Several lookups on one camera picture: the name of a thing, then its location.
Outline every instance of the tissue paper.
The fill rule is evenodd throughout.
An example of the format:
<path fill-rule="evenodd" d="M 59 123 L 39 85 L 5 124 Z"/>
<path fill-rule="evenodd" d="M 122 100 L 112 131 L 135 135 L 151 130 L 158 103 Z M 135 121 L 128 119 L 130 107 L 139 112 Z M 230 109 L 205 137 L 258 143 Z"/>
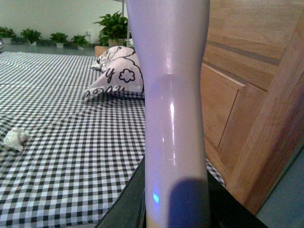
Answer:
<path fill-rule="evenodd" d="M 4 138 L 4 146 L 23 151 L 23 146 L 21 145 L 24 141 L 29 139 L 30 135 L 21 128 L 14 127 L 11 129 Z"/>

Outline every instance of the green plant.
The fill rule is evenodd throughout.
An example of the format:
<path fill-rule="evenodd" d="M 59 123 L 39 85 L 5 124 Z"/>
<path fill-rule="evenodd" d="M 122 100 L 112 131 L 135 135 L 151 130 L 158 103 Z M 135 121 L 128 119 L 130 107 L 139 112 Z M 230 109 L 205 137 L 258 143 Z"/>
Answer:
<path fill-rule="evenodd" d="M 0 38 L 12 38 L 15 37 L 13 29 L 8 27 L 0 27 Z"/>
<path fill-rule="evenodd" d="M 51 40 L 56 43 L 67 43 L 67 35 L 61 32 L 52 33 Z"/>
<path fill-rule="evenodd" d="M 89 42 L 86 40 L 86 36 L 77 35 L 72 38 L 72 43 L 75 47 L 85 47 Z"/>
<path fill-rule="evenodd" d="M 28 40 L 31 44 L 34 43 L 35 41 L 38 41 L 39 38 L 42 38 L 40 32 L 37 32 L 37 30 L 32 30 L 29 28 L 22 30 L 21 35 L 23 36 L 24 39 Z"/>
<path fill-rule="evenodd" d="M 103 26 L 103 29 L 99 33 L 99 42 L 101 45 L 107 44 L 109 39 L 114 39 L 118 42 L 118 39 L 126 39 L 128 31 L 128 18 L 122 17 L 121 13 L 114 13 L 113 15 L 106 14 L 100 17 L 102 20 L 94 22 Z"/>

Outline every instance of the wood grain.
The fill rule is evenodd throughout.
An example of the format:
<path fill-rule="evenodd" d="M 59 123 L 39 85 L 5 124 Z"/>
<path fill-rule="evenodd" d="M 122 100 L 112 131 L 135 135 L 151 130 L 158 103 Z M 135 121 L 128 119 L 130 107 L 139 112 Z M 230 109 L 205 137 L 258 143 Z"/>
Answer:
<path fill-rule="evenodd" d="M 214 34 L 211 32 L 208 33 L 207 40 L 276 60 L 281 60 L 281 57 L 285 50 L 285 47 L 265 44 L 248 39 L 241 39 L 237 37 L 223 36 L 221 34 Z"/>
<path fill-rule="evenodd" d="M 217 171 L 221 174 L 225 183 L 229 183 L 230 180 L 230 172 L 226 169 L 223 163 L 220 161 L 217 151 L 214 149 L 212 144 L 205 138 L 205 151 L 206 157 L 211 162 L 211 164 L 217 169 Z"/>
<path fill-rule="evenodd" d="M 201 102 L 205 135 L 218 147 L 238 90 L 244 84 L 203 64 Z"/>
<path fill-rule="evenodd" d="M 251 128 L 227 189 L 256 213 L 304 134 L 304 13 Z"/>
<path fill-rule="evenodd" d="M 303 9 L 302 0 L 211 0 L 209 32 L 285 48 Z"/>
<path fill-rule="evenodd" d="M 266 92 L 251 84 L 240 91 L 218 148 L 221 162 L 231 173 L 260 111 Z"/>
<path fill-rule="evenodd" d="M 270 87 L 278 69 L 277 66 L 272 64 L 208 44 L 206 45 L 204 61 L 216 65 L 265 91 Z"/>

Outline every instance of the pillow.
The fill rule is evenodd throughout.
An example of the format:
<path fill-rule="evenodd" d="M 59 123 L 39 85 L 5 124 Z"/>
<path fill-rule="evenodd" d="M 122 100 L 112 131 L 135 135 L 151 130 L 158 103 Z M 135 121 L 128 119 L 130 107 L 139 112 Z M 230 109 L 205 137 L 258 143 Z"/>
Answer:
<path fill-rule="evenodd" d="M 84 92 L 85 100 L 104 92 L 144 92 L 143 75 L 132 48 L 112 47 L 99 56 L 91 68 L 101 70 L 102 74 Z"/>

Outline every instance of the blue light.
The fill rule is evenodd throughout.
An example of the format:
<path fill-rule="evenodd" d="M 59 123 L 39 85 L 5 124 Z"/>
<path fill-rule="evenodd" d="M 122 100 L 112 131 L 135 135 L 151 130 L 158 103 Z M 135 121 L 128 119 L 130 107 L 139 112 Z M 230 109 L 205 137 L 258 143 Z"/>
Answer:
<path fill-rule="evenodd" d="M 153 199 L 155 200 L 155 202 L 159 203 L 160 202 L 160 198 L 158 197 L 158 195 L 153 194 Z"/>

